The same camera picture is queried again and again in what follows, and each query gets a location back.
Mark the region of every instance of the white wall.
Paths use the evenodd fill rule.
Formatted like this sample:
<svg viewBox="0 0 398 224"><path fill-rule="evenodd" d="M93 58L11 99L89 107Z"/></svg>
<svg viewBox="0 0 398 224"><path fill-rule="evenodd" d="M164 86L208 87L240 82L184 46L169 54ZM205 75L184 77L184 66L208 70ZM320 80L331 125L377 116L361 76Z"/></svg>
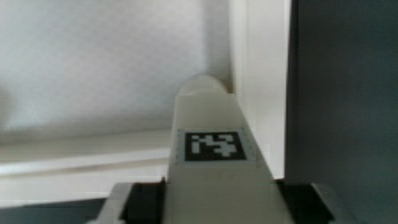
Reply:
<svg viewBox="0 0 398 224"><path fill-rule="evenodd" d="M235 90L276 178L285 176L290 0L233 0Z"/></svg>

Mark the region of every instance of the white surface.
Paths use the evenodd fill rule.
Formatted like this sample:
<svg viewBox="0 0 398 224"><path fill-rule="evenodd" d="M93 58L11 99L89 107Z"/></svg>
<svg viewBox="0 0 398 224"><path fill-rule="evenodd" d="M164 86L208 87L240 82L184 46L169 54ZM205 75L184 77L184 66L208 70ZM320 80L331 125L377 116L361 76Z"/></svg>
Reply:
<svg viewBox="0 0 398 224"><path fill-rule="evenodd" d="M276 178L285 176L290 0L232 0L239 102Z"/></svg>
<svg viewBox="0 0 398 224"><path fill-rule="evenodd" d="M171 127L198 74L230 80L228 0L0 0L0 142Z"/></svg>
<svg viewBox="0 0 398 224"><path fill-rule="evenodd" d="M182 162L178 131L242 129L256 159ZM233 94L177 97L173 154L166 191L166 224L294 224Z"/></svg>
<svg viewBox="0 0 398 224"><path fill-rule="evenodd" d="M0 146L0 207L107 197L166 176L171 131Z"/></svg>

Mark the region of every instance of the gray wall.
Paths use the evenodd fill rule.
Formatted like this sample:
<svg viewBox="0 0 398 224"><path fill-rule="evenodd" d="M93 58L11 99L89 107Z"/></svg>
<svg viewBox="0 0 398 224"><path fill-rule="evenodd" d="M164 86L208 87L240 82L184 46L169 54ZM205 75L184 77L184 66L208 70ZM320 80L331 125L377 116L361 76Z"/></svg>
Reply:
<svg viewBox="0 0 398 224"><path fill-rule="evenodd" d="M287 181L398 223L398 1L296 2Z"/></svg>

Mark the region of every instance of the gray panel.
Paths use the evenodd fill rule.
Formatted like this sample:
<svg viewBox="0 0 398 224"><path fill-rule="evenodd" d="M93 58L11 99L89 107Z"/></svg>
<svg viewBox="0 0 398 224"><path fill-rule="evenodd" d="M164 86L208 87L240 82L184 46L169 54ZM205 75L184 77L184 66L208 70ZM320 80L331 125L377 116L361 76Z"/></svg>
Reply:
<svg viewBox="0 0 398 224"><path fill-rule="evenodd" d="M0 142L171 127L187 78L230 84L228 0L0 0Z"/></svg>
<svg viewBox="0 0 398 224"><path fill-rule="evenodd" d="M301 1L287 180L336 189L367 223L398 223L398 2Z"/></svg>

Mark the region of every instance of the dark gray surface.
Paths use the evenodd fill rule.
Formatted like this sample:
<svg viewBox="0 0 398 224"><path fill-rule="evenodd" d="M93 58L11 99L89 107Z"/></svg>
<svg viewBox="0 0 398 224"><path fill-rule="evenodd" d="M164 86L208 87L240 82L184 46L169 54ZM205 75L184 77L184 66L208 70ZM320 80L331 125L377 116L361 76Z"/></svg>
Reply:
<svg viewBox="0 0 398 224"><path fill-rule="evenodd" d="M86 224L98 217L105 199L0 209L2 224Z"/></svg>
<svg viewBox="0 0 398 224"><path fill-rule="evenodd" d="M398 223L398 1L296 2L287 182Z"/></svg>

